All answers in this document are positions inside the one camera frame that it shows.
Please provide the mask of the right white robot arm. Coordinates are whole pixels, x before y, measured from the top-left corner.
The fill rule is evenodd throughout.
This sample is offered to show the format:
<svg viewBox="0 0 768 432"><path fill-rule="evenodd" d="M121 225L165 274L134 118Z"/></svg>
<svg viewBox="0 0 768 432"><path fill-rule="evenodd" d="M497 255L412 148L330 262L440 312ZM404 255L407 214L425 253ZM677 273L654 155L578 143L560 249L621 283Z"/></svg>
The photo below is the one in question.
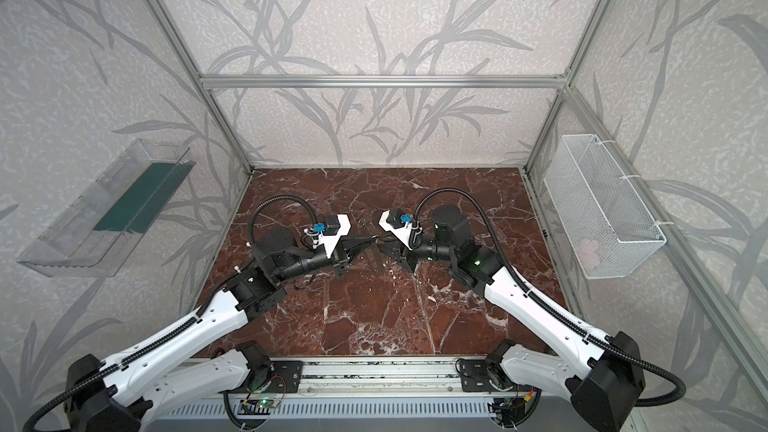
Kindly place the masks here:
<svg viewBox="0 0 768 432"><path fill-rule="evenodd" d="M597 431L618 431L645 387L643 371L593 345L576 332L605 333L582 322L527 282L501 255L477 242L467 217L455 206L435 211L433 234L419 232L400 209L386 210L379 224L390 236L383 251L412 272L422 262L444 261L462 287L503 309L551 349L535 352L506 340L486 359L489 381L499 391L525 386L571 403Z"/></svg>

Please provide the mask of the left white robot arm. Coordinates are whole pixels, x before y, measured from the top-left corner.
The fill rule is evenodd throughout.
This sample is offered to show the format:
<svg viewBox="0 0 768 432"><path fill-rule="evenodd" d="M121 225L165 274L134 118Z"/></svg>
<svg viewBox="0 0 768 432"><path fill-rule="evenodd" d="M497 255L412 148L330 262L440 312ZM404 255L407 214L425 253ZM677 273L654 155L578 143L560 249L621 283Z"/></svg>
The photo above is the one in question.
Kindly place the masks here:
<svg viewBox="0 0 768 432"><path fill-rule="evenodd" d="M373 241L340 229L318 234L306 249L289 229L270 230L251 243L251 259L191 313L104 360L87 355L69 368L74 394L64 411L71 430L142 431L179 406L266 379L271 363L255 344L190 368L182 364L275 306L286 295L285 283L325 269L341 272Z"/></svg>

